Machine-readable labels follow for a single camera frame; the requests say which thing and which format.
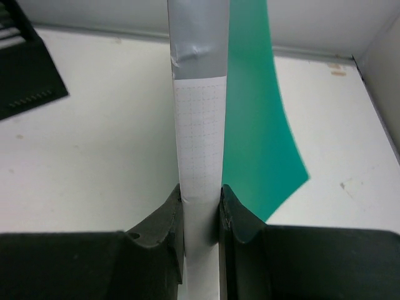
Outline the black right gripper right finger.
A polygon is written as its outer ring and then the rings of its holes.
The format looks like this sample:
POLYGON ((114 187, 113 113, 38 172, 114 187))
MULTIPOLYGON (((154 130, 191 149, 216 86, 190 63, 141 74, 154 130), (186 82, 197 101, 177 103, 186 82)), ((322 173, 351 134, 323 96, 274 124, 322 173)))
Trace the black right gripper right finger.
POLYGON ((221 299, 398 299, 399 235, 268 225, 225 185, 219 284, 221 299))

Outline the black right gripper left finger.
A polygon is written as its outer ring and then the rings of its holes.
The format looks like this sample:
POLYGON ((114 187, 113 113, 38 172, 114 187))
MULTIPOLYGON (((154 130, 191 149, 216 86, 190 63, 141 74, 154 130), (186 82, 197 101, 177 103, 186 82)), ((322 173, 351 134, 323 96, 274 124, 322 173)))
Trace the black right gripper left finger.
POLYGON ((128 231, 4 233, 2 299, 176 299, 183 205, 175 187, 128 231))

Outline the green notebook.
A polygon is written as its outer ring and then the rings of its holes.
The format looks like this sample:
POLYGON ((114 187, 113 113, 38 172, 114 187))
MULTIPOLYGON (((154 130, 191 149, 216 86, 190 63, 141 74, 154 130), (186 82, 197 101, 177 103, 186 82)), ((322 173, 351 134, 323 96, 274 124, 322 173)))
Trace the green notebook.
POLYGON ((283 108, 266 1, 167 4, 187 299, 217 299, 223 184, 266 221, 308 174, 283 108))

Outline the black mesh file rack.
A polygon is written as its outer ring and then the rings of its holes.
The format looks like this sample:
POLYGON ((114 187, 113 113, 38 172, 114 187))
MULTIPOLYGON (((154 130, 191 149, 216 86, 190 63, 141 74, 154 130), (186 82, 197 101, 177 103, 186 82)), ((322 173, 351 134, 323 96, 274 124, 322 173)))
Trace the black mesh file rack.
POLYGON ((1 1, 1 119, 68 96, 42 38, 17 1, 1 1))

